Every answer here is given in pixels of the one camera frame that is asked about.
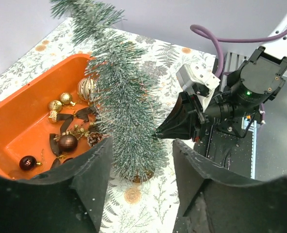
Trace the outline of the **small frosted christmas tree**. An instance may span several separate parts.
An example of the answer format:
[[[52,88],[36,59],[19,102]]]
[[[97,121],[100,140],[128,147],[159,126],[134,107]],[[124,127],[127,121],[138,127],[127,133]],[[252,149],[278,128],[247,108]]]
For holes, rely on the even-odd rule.
[[[94,105],[99,130],[112,137],[114,173],[129,181],[147,181],[167,165],[166,147],[156,138],[159,119],[157,81],[141,67],[146,50],[112,26],[123,10],[97,0],[54,0],[51,13],[73,18],[74,45],[92,40],[95,47],[86,67],[96,75]]]

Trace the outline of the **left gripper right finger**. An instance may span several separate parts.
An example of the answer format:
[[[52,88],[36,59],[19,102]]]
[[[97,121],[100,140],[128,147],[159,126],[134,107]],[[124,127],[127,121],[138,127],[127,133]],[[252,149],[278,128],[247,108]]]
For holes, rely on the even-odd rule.
[[[287,175],[253,180],[173,141],[175,233],[287,233]]]

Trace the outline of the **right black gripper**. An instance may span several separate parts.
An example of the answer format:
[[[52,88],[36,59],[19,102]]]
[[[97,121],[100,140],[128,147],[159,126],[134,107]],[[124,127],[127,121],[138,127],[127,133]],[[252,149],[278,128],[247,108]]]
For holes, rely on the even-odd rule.
[[[260,46],[227,76],[225,90],[213,95],[212,102],[203,112],[204,118],[196,123],[196,131],[191,99],[188,94],[179,94],[171,113],[158,126],[154,136],[196,142],[205,136],[208,127],[216,125],[223,133],[244,138],[248,131],[235,127],[234,121],[250,116],[253,122],[260,105],[274,100],[284,86],[282,75],[286,70],[286,56],[279,59]]]

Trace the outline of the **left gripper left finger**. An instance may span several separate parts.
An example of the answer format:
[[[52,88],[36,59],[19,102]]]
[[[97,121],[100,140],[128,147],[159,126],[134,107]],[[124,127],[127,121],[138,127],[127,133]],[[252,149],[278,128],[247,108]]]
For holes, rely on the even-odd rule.
[[[112,139],[30,180],[0,176],[0,233],[97,233]]]

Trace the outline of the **orange plastic tray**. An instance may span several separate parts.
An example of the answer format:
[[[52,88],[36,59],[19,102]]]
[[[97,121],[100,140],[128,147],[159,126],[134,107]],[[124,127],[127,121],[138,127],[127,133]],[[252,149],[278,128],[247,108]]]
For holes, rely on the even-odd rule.
[[[48,104],[68,92],[76,105],[64,106],[62,113],[73,114],[88,106],[77,95],[77,86],[89,60],[88,54],[71,55],[0,102],[0,176],[30,179],[51,168],[56,156],[49,135],[59,134],[62,122],[50,122]],[[21,170],[19,161],[27,155],[42,165]]]

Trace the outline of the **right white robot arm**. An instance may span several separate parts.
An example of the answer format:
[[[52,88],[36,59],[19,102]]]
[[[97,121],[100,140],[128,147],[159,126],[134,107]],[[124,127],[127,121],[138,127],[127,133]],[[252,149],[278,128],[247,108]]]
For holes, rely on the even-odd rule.
[[[260,105],[273,100],[285,83],[287,14],[268,37],[255,40],[259,47],[231,72],[223,69],[220,47],[223,39],[200,25],[191,25],[190,29],[213,42],[218,67],[211,73],[195,64],[181,66],[176,76],[182,92],[171,113],[157,128],[155,137],[197,141],[214,125],[220,125],[225,133],[239,136],[233,121],[247,116],[255,118]]]

